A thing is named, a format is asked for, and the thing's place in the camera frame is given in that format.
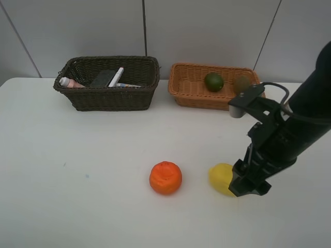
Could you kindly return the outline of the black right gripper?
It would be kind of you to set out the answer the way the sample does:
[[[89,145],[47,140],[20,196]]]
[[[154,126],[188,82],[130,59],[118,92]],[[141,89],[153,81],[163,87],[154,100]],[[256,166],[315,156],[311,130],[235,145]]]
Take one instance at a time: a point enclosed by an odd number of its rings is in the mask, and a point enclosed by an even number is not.
[[[294,118],[284,120],[279,103],[266,98],[251,102],[234,98],[229,106],[258,120],[248,131],[251,144],[244,159],[233,166],[229,189],[237,197],[265,195],[271,188],[267,178],[293,165],[312,144],[308,130],[313,125]]]

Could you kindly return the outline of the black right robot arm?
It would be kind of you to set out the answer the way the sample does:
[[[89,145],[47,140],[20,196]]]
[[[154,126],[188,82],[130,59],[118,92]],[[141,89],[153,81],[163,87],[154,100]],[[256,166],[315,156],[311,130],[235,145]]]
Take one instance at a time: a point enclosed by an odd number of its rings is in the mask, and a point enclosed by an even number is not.
[[[330,44],[319,53],[315,70],[280,102],[263,98],[267,82],[252,85],[229,101],[233,118],[249,114],[258,122],[249,130],[251,144],[232,168],[229,190],[237,197],[265,195],[267,178],[292,166],[297,157],[330,130]]]

